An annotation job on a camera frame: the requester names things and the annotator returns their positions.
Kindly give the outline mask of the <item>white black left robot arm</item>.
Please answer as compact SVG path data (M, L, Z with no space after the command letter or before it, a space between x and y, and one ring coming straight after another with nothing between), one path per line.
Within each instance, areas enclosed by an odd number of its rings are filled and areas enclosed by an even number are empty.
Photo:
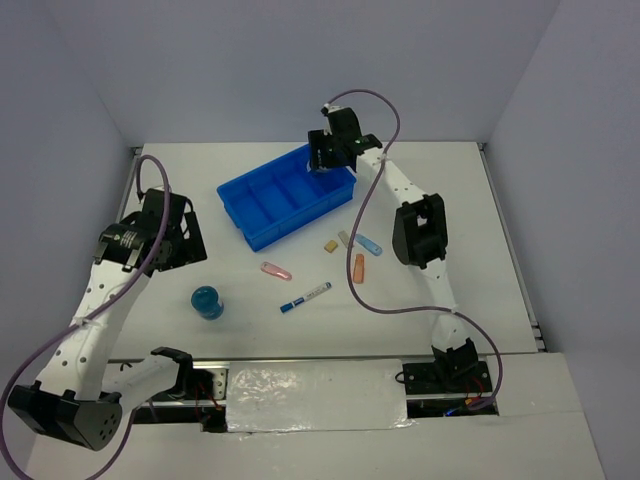
M149 189L142 208L99 238L89 283L52 358L30 385L15 385L8 406L35 433L93 451L107 446L124 415L157 394L189 396L193 358L157 347L143 361L107 377L106 367L135 301L156 272L205 260L192 202Z

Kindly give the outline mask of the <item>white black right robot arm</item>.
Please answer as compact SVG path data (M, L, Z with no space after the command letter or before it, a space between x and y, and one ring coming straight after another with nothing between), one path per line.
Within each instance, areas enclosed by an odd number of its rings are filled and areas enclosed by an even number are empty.
M436 383L457 391L478 364L475 344L465 322L455 314L457 302L448 278L448 230L443 198L416 186L387 157L377 137L361 131L349 107L322 107L328 127L308 132L310 169L326 172L352 167L382 187L395 209L391 245L397 260L424 280L435 314L431 333Z

